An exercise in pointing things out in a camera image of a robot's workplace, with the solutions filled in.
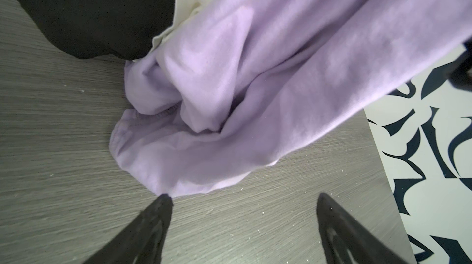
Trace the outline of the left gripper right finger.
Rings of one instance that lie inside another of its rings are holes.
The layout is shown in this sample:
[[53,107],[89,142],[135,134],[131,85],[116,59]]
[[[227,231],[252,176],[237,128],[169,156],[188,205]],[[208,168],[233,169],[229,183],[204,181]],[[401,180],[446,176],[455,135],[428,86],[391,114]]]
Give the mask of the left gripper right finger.
[[326,193],[317,200],[318,229],[329,264],[404,264]]

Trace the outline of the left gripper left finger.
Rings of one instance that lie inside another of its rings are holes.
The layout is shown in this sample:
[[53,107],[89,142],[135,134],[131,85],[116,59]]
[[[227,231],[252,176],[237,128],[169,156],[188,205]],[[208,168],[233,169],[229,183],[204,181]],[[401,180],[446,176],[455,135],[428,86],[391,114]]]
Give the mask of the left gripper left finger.
[[159,264],[172,219],[173,201],[159,196],[117,234],[88,258],[87,264]]

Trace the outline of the purple cloth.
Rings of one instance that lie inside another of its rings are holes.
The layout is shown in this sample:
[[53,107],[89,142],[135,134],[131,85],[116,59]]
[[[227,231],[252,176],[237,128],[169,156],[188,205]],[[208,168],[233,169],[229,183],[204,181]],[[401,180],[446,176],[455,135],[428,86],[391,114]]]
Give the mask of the purple cloth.
[[109,149],[156,195],[208,193],[316,141],[472,34],[472,0],[214,0],[125,66]]

